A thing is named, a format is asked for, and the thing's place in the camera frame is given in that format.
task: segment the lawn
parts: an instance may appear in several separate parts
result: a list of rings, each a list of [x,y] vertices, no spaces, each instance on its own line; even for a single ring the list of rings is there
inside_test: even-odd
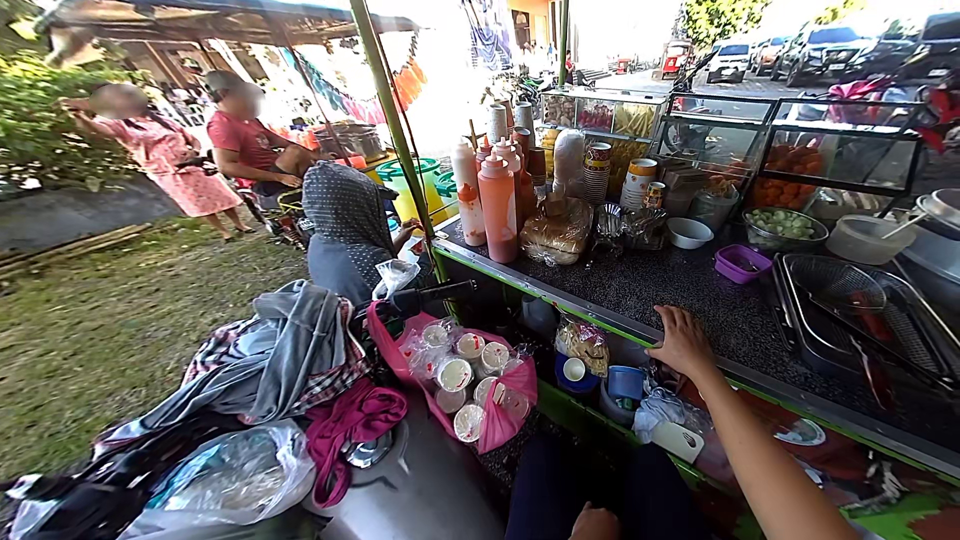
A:
[[[177,388],[211,330],[306,277],[303,255],[265,232],[224,244],[174,223],[0,296],[0,479],[86,458],[97,433]]]

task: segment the green shrub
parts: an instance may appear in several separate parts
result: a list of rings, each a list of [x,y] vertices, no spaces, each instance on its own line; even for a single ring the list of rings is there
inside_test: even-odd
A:
[[[86,96],[101,81],[129,78],[110,68],[53,69],[30,50],[0,56],[0,198],[21,186],[96,191],[128,178],[136,165],[126,150],[78,130],[57,100]]]

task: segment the wire strainer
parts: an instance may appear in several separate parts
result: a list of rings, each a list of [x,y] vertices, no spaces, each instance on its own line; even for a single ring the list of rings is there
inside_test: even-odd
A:
[[[790,277],[819,303],[839,311],[881,311],[887,305],[887,294],[876,280],[837,258],[793,257]]]

